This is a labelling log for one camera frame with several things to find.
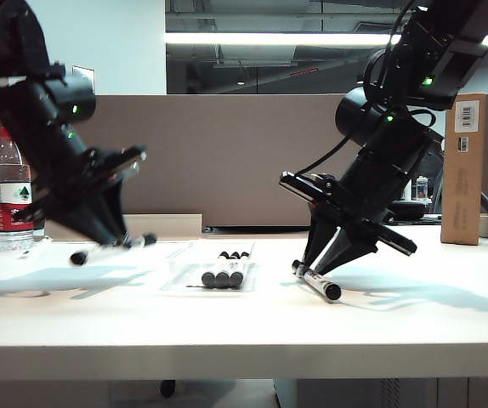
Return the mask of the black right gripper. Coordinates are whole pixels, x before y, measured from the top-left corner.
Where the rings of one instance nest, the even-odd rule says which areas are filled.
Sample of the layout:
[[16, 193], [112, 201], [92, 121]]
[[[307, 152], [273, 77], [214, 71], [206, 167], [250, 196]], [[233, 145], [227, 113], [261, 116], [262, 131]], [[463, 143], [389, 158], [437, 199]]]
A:
[[389, 205], [400, 198], [411, 174], [395, 165], [359, 157], [337, 179], [327, 173], [311, 176], [321, 197], [310, 205], [311, 222], [302, 264], [325, 275], [338, 266], [377, 251], [376, 243], [410, 255], [416, 244], [383, 226]]

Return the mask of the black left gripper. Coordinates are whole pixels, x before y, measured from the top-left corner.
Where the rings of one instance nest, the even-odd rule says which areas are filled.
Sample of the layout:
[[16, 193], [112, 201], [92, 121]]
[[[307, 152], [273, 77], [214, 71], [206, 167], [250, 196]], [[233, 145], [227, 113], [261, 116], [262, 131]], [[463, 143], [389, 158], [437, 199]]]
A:
[[123, 180], [122, 150], [87, 149], [63, 160], [58, 168], [37, 171], [32, 185], [41, 195], [14, 218], [52, 219], [52, 235], [59, 240], [122, 245], [128, 238], [122, 216]]

